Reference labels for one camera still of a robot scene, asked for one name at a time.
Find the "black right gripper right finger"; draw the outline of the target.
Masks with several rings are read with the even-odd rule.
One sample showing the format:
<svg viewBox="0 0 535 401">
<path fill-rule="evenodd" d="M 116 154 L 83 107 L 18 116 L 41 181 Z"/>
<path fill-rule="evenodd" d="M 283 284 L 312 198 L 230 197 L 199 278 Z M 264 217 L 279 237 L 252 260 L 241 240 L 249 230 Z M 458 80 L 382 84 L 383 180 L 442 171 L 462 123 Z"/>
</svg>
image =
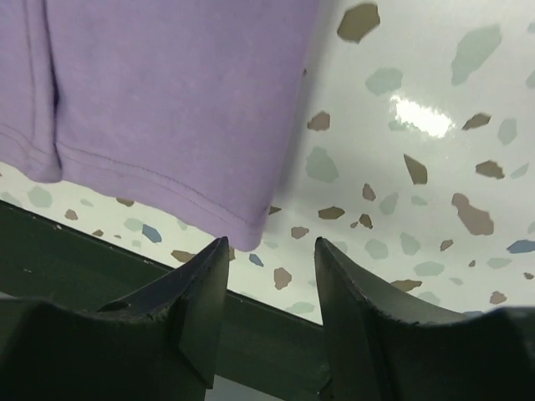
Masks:
<svg viewBox="0 0 535 401">
<path fill-rule="evenodd" d="M 467 316 L 438 307 L 315 243 L 324 337 L 337 400 L 531 400 L 534 310 Z"/>
</svg>

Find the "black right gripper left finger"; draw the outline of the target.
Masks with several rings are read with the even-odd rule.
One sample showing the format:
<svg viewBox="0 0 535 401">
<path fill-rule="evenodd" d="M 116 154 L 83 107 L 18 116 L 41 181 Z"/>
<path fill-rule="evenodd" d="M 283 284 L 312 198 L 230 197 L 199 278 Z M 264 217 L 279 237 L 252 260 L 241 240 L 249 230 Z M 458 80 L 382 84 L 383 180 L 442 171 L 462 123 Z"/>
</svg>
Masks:
<svg viewBox="0 0 535 401">
<path fill-rule="evenodd" d="M 94 312 L 4 298 L 2 399 L 204 399 L 216 373 L 228 274 L 222 237 Z"/>
</svg>

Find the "purple t shirt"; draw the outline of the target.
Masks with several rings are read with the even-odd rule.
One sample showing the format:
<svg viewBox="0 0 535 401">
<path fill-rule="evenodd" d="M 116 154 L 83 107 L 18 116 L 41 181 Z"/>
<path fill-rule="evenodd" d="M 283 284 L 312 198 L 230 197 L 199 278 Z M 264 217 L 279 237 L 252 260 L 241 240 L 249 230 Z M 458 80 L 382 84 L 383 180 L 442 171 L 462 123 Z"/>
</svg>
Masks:
<svg viewBox="0 0 535 401">
<path fill-rule="evenodd" d="M 317 1 L 4 1 L 1 160 L 255 249 Z"/>
</svg>

